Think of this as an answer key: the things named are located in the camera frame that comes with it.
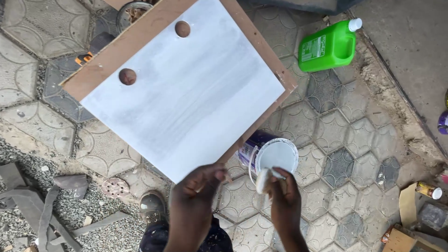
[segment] trousers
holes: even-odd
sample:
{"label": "trousers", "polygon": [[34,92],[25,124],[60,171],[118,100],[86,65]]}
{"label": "trousers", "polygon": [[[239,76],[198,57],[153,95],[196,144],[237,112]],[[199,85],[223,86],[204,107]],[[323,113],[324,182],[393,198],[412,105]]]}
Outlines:
{"label": "trousers", "polygon": [[[168,242],[168,222],[148,226],[140,243],[140,252],[162,252]],[[232,241],[220,227],[220,221],[213,217],[211,227],[198,252],[231,252]]]}

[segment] bucket handle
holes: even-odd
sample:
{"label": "bucket handle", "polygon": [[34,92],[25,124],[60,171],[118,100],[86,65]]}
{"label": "bucket handle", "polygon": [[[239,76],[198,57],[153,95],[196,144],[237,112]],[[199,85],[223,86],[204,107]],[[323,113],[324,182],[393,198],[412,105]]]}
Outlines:
{"label": "bucket handle", "polygon": [[254,183],[254,185],[255,185],[255,182],[254,182],[254,179],[252,178],[252,160],[254,159],[255,152],[256,152],[257,150],[258,150],[258,145],[255,145],[255,147],[254,147],[252,153],[250,154],[249,165],[248,165],[248,168],[249,168],[249,178],[250,178],[250,180],[252,181],[252,183]]}

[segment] drilled hole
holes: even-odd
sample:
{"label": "drilled hole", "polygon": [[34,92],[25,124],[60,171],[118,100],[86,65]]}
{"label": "drilled hole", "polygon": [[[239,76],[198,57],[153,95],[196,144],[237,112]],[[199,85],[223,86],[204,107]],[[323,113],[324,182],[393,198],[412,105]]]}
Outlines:
{"label": "drilled hole", "polygon": [[174,30],[176,31],[176,34],[181,38],[185,38],[190,35],[190,25],[185,21],[177,22],[174,26]]}
{"label": "drilled hole", "polygon": [[135,83],[135,80],[137,79],[137,75],[135,74],[135,71],[129,68],[123,68],[118,73],[118,78],[120,79],[121,83],[130,86]]}

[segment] green plastic jug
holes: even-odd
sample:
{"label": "green plastic jug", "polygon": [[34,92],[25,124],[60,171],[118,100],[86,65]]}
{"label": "green plastic jug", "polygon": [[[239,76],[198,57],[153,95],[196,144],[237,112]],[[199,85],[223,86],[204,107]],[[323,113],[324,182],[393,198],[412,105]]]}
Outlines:
{"label": "green plastic jug", "polygon": [[360,18],[337,22],[305,37],[299,45],[299,68],[316,72],[348,65],[355,55],[355,31],[362,26]]}

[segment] shoe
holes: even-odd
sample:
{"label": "shoe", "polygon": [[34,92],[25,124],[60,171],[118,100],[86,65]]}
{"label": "shoe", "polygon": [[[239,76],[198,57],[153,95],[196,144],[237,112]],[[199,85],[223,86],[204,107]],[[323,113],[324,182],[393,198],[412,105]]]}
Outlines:
{"label": "shoe", "polygon": [[146,226],[166,221],[165,201],[157,191],[150,191],[140,198],[140,216]]}

